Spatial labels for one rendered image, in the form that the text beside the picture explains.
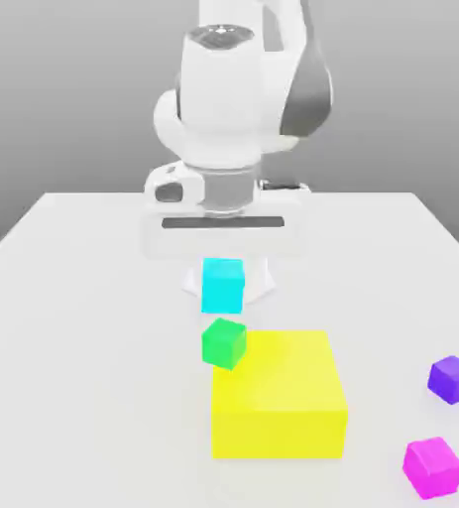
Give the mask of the small purple cube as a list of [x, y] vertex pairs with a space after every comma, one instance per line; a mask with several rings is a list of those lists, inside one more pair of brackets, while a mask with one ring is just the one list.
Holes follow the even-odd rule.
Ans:
[[431, 365], [427, 388], [444, 402], [459, 402], [459, 357], [442, 358]]

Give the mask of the small magenta cube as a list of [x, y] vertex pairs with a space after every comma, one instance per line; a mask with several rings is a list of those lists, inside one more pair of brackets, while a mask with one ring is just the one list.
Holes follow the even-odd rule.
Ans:
[[459, 487], [459, 458], [441, 437], [409, 443], [402, 471], [423, 500], [453, 494]]

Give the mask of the small green cube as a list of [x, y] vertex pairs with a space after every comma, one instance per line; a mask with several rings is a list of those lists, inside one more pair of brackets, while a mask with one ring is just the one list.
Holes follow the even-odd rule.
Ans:
[[201, 335], [202, 360], [233, 370], [247, 349], [247, 328], [236, 321], [217, 318]]

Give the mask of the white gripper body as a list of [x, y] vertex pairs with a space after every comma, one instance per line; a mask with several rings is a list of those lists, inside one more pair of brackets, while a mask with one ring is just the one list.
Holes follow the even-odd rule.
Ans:
[[143, 209], [139, 232], [143, 253], [154, 260], [296, 257], [307, 243], [307, 213], [294, 204], [225, 218]]

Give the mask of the large yellow box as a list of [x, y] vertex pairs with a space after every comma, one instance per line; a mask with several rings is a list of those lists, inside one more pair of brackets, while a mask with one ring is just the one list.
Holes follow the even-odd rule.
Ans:
[[348, 405], [324, 331], [251, 330], [238, 364], [213, 369], [215, 458], [340, 458], [347, 423]]

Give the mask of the small cyan cube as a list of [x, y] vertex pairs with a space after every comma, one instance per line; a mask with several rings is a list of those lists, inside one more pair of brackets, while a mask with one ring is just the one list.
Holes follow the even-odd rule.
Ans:
[[241, 259], [205, 258], [201, 283], [203, 313], [236, 315], [242, 312], [245, 271]]

